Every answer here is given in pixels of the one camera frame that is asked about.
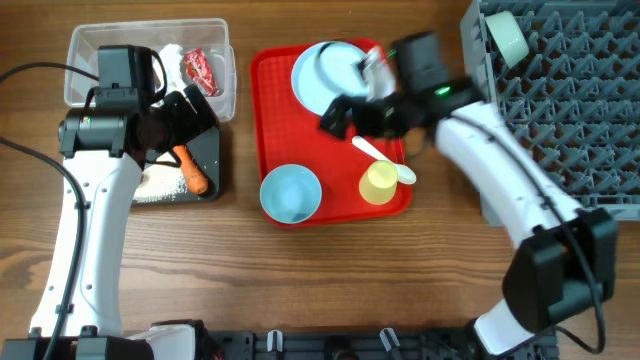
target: blue bowl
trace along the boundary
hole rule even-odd
[[[316,175],[304,166],[282,165],[273,169],[260,186],[260,203],[272,219],[297,224],[313,215],[322,200]]]

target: orange object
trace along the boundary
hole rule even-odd
[[[175,146],[173,151],[178,155],[182,162],[180,169],[182,170],[182,175],[184,175],[184,180],[187,183],[189,191],[196,195],[201,195],[207,192],[207,189],[209,188],[209,180],[207,180],[207,177],[204,176],[193,160],[191,160],[191,155],[187,151],[187,148],[184,145],[179,145]]]

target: white cup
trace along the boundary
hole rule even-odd
[[[529,54],[529,46],[511,12],[503,11],[487,16],[485,23],[509,68],[514,67]]]

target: red tray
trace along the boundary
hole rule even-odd
[[[365,52],[378,45],[366,39],[351,43]],[[402,212],[411,202],[411,187],[398,184],[395,197],[385,205],[375,206],[364,201],[358,191],[358,183],[373,163],[373,158],[351,145],[350,141],[335,139],[318,130],[320,117],[305,109],[293,94],[293,64],[310,46],[264,50],[251,62],[251,92],[261,180],[280,165],[299,164],[313,171],[322,185],[322,203],[308,220],[286,225],[265,216],[277,226],[293,228]],[[402,141],[368,140],[392,161],[405,164]]]

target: wooden table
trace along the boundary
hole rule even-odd
[[[216,202],[133,209],[120,276],[126,332],[177,318],[209,329],[379,329],[460,326],[501,297],[512,256],[503,229],[480,216],[469,181],[433,148],[411,165],[414,200],[401,215],[280,230],[258,200],[249,64],[260,50],[329,38],[370,37],[388,45],[423,30],[440,35],[460,73],[459,22],[468,1],[250,0],[174,4],[30,0],[0,7],[0,69],[65,62],[79,24],[224,18],[236,54],[236,116],[226,193]],[[60,159],[56,130],[68,108],[63,73],[30,70],[0,86],[0,133]],[[23,337],[51,265],[62,178],[43,163],[0,147],[0,340]],[[605,305],[605,359],[640,352],[640,223],[620,224],[615,298]],[[567,326],[595,342],[591,312]],[[560,337],[565,359],[592,359]]]

